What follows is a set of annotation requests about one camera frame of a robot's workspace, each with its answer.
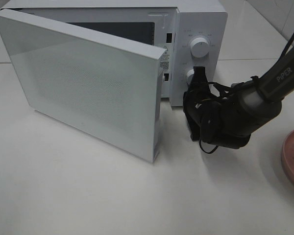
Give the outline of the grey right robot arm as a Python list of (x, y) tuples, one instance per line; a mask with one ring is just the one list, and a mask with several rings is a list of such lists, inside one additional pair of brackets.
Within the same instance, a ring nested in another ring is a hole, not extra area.
[(205, 67), (195, 66), (183, 94), (183, 112), (192, 141), (239, 149), (251, 134), (277, 117), (282, 100), (294, 91), (294, 33), (277, 62), (261, 77), (230, 87), (209, 82)]

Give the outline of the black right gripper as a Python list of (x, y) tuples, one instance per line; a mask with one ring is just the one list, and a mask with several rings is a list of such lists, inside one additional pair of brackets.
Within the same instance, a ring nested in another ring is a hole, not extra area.
[(225, 147), (239, 149), (246, 146), (250, 136), (236, 137), (223, 131), (220, 97), (211, 93), (204, 66), (194, 66), (192, 84), (183, 94), (183, 112), (186, 116), (191, 140), (213, 145), (215, 149)]

